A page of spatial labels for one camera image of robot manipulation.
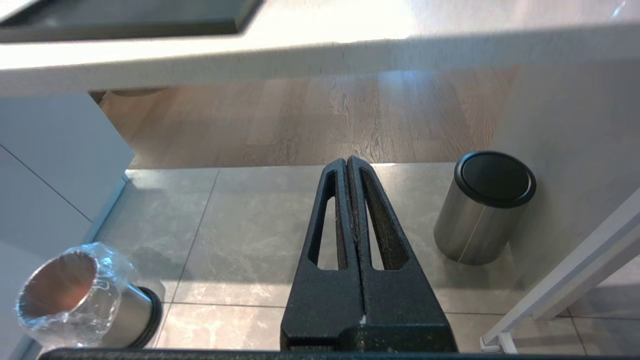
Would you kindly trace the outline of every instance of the black lid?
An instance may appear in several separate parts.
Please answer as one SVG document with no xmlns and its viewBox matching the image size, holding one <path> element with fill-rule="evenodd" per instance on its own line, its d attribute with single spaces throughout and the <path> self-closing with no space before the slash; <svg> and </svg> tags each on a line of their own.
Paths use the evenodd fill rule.
<svg viewBox="0 0 640 360">
<path fill-rule="evenodd" d="M 493 208 L 515 208 L 536 193 L 536 178 L 520 160 L 501 152 L 478 151 L 456 164 L 456 184 L 472 200 Z"/>
</svg>

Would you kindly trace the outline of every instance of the plastic wrap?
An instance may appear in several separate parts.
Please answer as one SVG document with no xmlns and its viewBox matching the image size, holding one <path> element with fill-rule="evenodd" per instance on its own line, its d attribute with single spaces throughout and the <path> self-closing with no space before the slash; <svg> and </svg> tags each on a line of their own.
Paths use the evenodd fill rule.
<svg viewBox="0 0 640 360">
<path fill-rule="evenodd" d="M 44 349 L 99 346 L 136 272 L 115 249 L 68 249 L 29 278 L 18 297 L 20 324 Z"/>
</svg>

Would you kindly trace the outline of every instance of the wooden floor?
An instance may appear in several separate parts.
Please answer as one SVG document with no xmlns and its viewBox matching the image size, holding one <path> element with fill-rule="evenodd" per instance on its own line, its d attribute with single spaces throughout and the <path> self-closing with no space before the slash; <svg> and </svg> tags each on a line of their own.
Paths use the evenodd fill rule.
<svg viewBox="0 0 640 360">
<path fill-rule="evenodd" d="M 272 79 L 107 94 L 131 168 L 456 161 L 486 149 L 515 70 Z"/>
</svg>

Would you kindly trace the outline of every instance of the dark tray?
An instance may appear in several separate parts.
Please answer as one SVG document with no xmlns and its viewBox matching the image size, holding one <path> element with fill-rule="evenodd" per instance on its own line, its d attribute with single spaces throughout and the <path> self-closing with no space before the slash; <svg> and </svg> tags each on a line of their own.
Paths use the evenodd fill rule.
<svg viewBox="0 0 640 360">
<path fill-rule="evenodd" d="M 41 0 L 0 23 L 0 42 L 222 35 L 261 0 Z"/>
</svg>

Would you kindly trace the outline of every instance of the tile grout line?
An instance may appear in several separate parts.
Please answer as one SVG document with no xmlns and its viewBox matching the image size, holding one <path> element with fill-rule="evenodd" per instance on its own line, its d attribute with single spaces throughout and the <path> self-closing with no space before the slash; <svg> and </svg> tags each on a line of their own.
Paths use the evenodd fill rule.
<svg viewBox="0 0 640 360">
<path fill-rule="evenodd" d="M 506 314 L 498 314 L 498 313 L 466 313 L 463 311 L 443 311 L 445 314 L 452 315 L 490 315 L 490 316 L 504 316 Z"/>
<path fill-rule="evenodd" d="M 580 331 L 578 331 L 578 327 L 575 325 L 575 320 L 571 319 L 571 324 L 573 325 L 573 330 L 575 330 L 575 334 L 578 336 L 578 340 L 580 340 L 580 345 L 582 345 L 582 350 L 584 351 L 584 355 L 589 355 L 587 353 L 587 348 L 584 346 L 584 341 L 582 340 L 582 336 L 580 336 Z"/>
<path fill-rule="evenodd" d="M 69 206 L 71 206 L 74 210 L 76 210 L 80 215 L 82 215 L 85 219 L 87 219 L 87 221 L 89 221 L 89 223 L 93 223 L 93 221 L 91 221 L 90 218 L 88 218 L 82 211 L 80 211 L 80 209 L 78 209 L 75 205 L 73 205 L 69 200 L 67 200 L 66 197 L 62 196 L 62 194 L 57 191 L 57 189 L 55 189 L 53 186 L 51 186 L 48 182 L 46 182 L 44 179 L 42 179 L 42 177 L 40 177 L 40 175 L 38 175 L 35 171 L 33 171 L 30 167 L 27 166 L 27 164 L 25 164 L 24 162 L 22 162 L 22 160 L 18 159 L 18 157 L 16 155 L 14 155 L 9 149 L 7 149 L 6 147 L 4 147 L 3 145 L 0 145 L 0 148 L 4 149 L 9 155 L 11 155 L 11 157 L 13 157 L 14 159 L 16 159 L 20 164 L 22 164 L 23 167 L 25 167 L 29 172 L 31 172 L 33 175 L 35 175 L 44 185 L 46 185 L 49 189 L 51 189 L 54 193 L 56 193 L 61 199 L 63 199 Z"/>
<path fill-rule="evenodd" d="M 202 220 L 204 219 L 204 215 L 207 213 L 207 208 L 209 207 L 209 201 L 211 201 L 211 195 L 213 194 L 213 189 L 216 187 L 216 183 L 218 182 L 218 176 L 220 176 L 220 169 L 218 169 L 216 178 L 213 180 L 213 185 L 211 186 L 211 191 L 209 192 L 209 197 L 207 198 L 207 202 L 204 204 L 204 210 L 202 211 L 202 216 L 200 217 L 198 227 L 196 228 L 196 233 L 193 235 L 193 241 L 191 242 L 191 247 L 189 248 L 189 252 L 187 253 L 187 258 L 184 260 L 184 266 L 182 266 L 182 272 L 180 273 L 180 277 L 178 278 L 178 283 L 175 285 L 175 291 L 173 292 L 171 303 L 173 303 L 173 300 L 175 299 L 176 294 L 178 294 L 178 288 L 180 287 L 182 276 L 184 275 L 184 271 L 187 268 L 187 263 L 189 262 L 189 257 L 191 256 L 193 245 L 196 243 L 196 239 L 198 238 L 198 233 L 200 232 L 200 226 L 202 225 Z"/>
<path fill-rule="evenodd" d="M 603 316 L 572 316 L 574 319 L 625 320 L 640 322 L 640 318 L 608 318 Z"/>
<path fill-rule="evenodd" d="M 166 319 L 169 317 L 169 311 L 171 311 L 172 303 L 164 303 L 163 306 L 169 305 L 169 308 L 166 310 L 166 316 L 162 319 L 162 324 L 160 324 L 160 328 L 157 330 L 156 340 L 154 341 L 154 346 L 152 348 L 157 348 L 158 341 L 160 341 L 160 335 L 162 335 L 162 330 L 164 330 L 164 325 L 166 324 Z"/>
<path fill-rule="evenodd" d="M 177 305 L 202 305 L 202 306 L 237 306 L 237 307 L 265 307 L 268 309 L 285 309 L 286 306 L 274 306 L 274 305 L 245 305 L 245 304 L 210 304 L 201 302 L 172 302 L 171 304 Z"/>
</svg>

